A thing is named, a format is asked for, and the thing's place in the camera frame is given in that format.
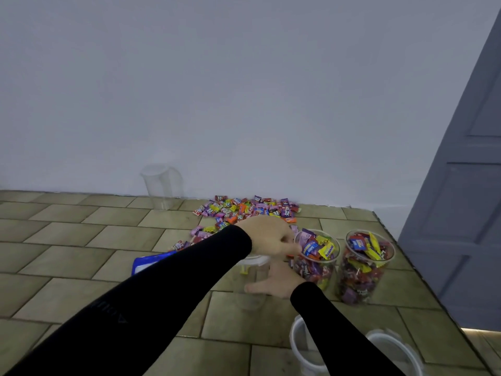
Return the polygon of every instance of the hand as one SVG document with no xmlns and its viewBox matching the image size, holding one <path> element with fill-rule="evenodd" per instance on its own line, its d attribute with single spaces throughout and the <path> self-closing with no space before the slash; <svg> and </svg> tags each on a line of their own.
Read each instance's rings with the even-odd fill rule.
<svg viewBox="0 0 501 376">
<path fill-rule="evenodd" d="M 273 260 L 270 262 L 268 278 L 264 281 L 247 284 L 244 290 L 246 293 L 263 293 L 280 298 L 289 298 L 294 289 L 303 282 L 306 282 L 306 280 L 294 272 L 288 263 Z"/>
<path fill-rule="evenodd" d="M 275 216 L 251 216 L 239 221 L 236 226 L 249 235 L 252 253 L 257 255 L 295 255 L 301 251 L 300 245 L 294 243 L 294 234 L 289 225 Z"/>
</svg>

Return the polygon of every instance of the white wall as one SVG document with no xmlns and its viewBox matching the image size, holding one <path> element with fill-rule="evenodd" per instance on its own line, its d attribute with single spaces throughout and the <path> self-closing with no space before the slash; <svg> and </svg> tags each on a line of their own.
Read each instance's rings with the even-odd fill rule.
<svg viewBox="0 0 501 376">
<path fill-rule="evenodd" d="M 0 0 L 0 189 L 410 206 L 501 0 Z"/>
</svg>

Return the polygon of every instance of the door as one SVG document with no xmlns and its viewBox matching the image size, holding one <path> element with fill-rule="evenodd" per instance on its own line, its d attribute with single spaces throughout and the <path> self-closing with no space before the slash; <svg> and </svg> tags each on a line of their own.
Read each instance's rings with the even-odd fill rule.
<svg viewBox="0 0 501 376">
<path fill-rule="evenodd" d="M 501 13 L 398 240 L 462 327 L 501 330 Z"/>
</svg>

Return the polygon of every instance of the pile of candy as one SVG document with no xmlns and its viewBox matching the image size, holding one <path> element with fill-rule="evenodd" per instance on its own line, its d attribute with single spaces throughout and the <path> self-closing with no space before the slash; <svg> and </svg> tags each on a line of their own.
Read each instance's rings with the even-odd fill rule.
<svg viewBox="0 0 501 376">
<path fill-rule="evenodd" d="M 287 223 L 295 223 L 294 213 L 300 211 L 299 205 L 289 202 L 287 198 L 276 201 L 271 198 L 261 198 L 260 196 L 254 196 L 252 199 L 229 199 L 227 196 L 216 195 L 214 199 L 209 200 L 209 202 L 193 211 L 197 216 L 203 215 L 216 218 L 216 225 L 195 227 L 191 230 L 191 241 L 184 242 L 180 240 L 172 246 L 171 250 L 181 251 L 250 216 L 270 215 L 282 218 Z"/>
<path fill-rule="evenodd" d="M 371 232 L 352 232 L 339 269 L 337 293 L 349 305 L 367 303 L 384 273 L 394 248 Z"/>
<path fill-rule="evenodd" d="M 296 235 L 296 242 L 302 254 L 294 262 L 294 270 L 307 281 L 325 290 L 329 285 L 339 254 L 337 241 L 329 236 L 321 236 L 303 228 Z"/>
</svg>

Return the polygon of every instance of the black long-sleeve shirt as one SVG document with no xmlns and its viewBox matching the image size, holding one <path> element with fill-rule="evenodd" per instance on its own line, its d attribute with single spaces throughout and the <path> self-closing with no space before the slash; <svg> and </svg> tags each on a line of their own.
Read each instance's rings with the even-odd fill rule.
<svg viewBox="0 0 501 376">
<path fill-rule="evenodd" d="M 159 261 L 83 308 L 6 376 L 142 375 L 210 288 L 251 248 L 250 237 L 231 226 Z M 348 367 L 362 361 L 377 364 L 386 375 L 402 375 L 315 284 L 300 284 L 291 303 L 304 318 L 331 374 L 341 360 Z"/>
</svg>

